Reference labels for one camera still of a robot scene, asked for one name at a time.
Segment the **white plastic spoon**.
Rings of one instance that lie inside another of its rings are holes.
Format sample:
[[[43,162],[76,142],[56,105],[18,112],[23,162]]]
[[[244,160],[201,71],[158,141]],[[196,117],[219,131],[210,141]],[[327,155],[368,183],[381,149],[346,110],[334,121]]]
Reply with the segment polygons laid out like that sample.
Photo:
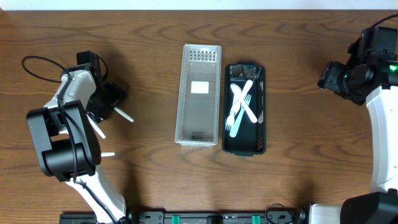
[[[114,107],[114,110],[119,113],[123,118],[127,119],[129,122],[133,122],[134,119],[131,118],[127,113],[125,113],[123,110],[119,109],[118,107]]]
[[[87,115],[88,117],[88,121],[90,122],[91,126],[93,127],[93,129],[103,138],[105,139],[106,136],[104,134],[104,132],[102,132],[102,130],[100,129],[100,127]]]

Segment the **mint green plastic fork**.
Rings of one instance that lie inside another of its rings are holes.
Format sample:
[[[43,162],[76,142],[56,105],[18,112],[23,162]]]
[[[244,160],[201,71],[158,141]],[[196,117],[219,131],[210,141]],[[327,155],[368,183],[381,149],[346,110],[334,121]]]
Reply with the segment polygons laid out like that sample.
[[[246,95],[246,97],[244,98],[244,102],[245,103],[250,103],[250,100],[251,100],[251,95]],[[234,122],[234,125],[232,126],[232,128],[231,128],[231,130],[229,132],[229,136],[231,138],[235,138],[236,137],[236,135],[238,133],[238,130],[239,130],[239,127],[240,127],[240,124],[241,124],[241,120],[243,118],[244,112],[245,112],[245,109],[242,106],[240,111],[239,111],[239,114],[238,114],[238,116],[237,116],[237,118],[236,118],[236,120]]]

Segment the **white plastic fork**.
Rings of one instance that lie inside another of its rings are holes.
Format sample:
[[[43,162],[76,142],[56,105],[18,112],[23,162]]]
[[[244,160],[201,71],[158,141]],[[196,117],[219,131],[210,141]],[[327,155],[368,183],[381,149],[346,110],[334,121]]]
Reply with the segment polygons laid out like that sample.
[[[227,119],[226,119],[226,130],[227,130],[227,131],[230,131],[230,130],[231,130],[231,128],[232,128],[232,126],[233,126],[233,124],[234,124],[234,117],[235,117],[235,115],[236,115],[237,112],[238,112],[237,107],[233,106],[233,107],[231,108],[231,111],[230,111],[229,116],[228,116]]]

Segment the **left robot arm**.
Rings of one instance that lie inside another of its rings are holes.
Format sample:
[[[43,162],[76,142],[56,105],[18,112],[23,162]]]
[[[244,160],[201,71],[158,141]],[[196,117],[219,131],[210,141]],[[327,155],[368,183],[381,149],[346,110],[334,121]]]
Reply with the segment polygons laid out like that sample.
[[[92,63],[67,68],[60,87],[43,108],[27,114],[42,172],[74,188],[95,213],[97,223],[130,223],[126,200],[105,176],[95,128],[86,113],[100,84]]]

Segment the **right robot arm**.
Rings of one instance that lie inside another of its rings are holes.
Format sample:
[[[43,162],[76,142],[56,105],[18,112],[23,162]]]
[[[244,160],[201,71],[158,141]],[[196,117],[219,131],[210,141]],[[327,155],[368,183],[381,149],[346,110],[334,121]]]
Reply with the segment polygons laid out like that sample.
[[[366,105],[373,174],[368,194],[342,205],[314,203],[308,223],[397,223],[397,62],[375,58],[355,67],[328,62],[317,86]]]

